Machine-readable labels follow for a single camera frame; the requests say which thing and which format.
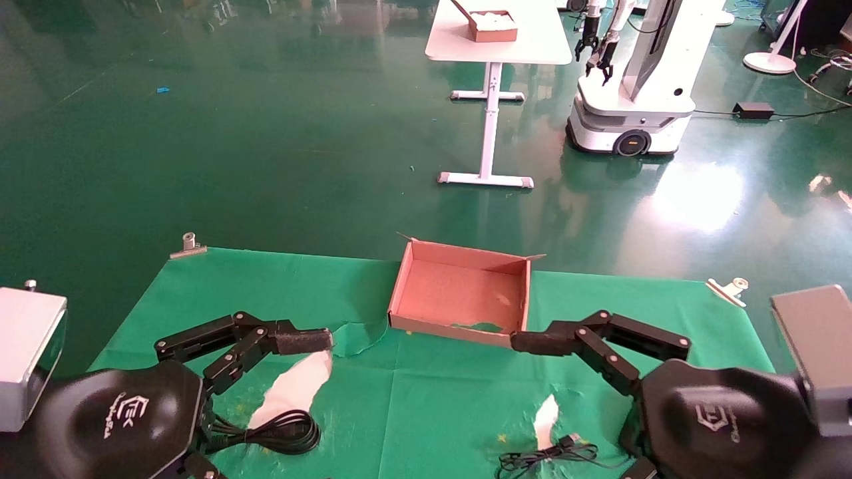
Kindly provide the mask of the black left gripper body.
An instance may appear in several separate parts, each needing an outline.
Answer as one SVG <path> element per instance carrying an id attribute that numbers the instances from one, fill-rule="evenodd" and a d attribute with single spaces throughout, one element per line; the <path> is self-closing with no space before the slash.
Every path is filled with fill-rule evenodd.
<path id="1" fill-rule="evenodd" d="M 213 478 L 203 381 L 180 362 L 49 385 L 27 421 L 29 478 Z"/>

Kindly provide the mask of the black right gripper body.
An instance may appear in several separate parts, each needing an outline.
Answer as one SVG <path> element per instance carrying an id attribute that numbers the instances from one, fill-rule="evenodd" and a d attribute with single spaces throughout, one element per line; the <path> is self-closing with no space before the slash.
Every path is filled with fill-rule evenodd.
<path id="1" fill-rule="evenodd" d="M 679 360 L 641 380 L 620 433 L 660 478 L 791 478 L 818 440 L 792 378 Z"/>

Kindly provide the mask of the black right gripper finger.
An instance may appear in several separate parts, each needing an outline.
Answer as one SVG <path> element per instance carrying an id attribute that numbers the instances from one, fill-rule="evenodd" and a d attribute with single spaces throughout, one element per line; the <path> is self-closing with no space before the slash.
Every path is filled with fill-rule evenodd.
<path id="1" fill-rule="evenodd" d="M 692 346 L 687 337 L 606 310 L 579 321 L 578 328 L 607 343 L 659 361 L 687 361 Z"/>
<path id="2" fill-rule="evenodd" d="M 511 334 L 511 348 L 541 357 L 576 355 L 599 374 L 615 391 L 625 397 L 637 397 L 639 370 L 621 357 L 607 342 L 609 334 L 590 328 L 575 328 L 569 333 L 517 331 Z"/>

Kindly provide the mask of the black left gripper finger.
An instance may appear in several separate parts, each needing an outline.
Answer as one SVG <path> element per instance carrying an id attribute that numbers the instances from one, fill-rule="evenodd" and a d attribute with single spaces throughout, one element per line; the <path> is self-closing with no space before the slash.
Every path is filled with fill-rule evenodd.
<path id="1" fill-rule="evenodd" d="M 255 328 L 204 369 L 205 393 L 224 394 L 268 355 L 289 357 L 329 351 L 332 343 L 331 331 L 325 328 L 306 331 Z"/>
<path id="2" fill-rule="evenodd" d="M 159 362 L 188 362 L 237 345 L 259 328 L 264 328 L 269 334 L 298 331 L 292 322 L 285 319 L 264 321 L 251 313 L 237 311 L 159 339 L 154 349 Z"/>

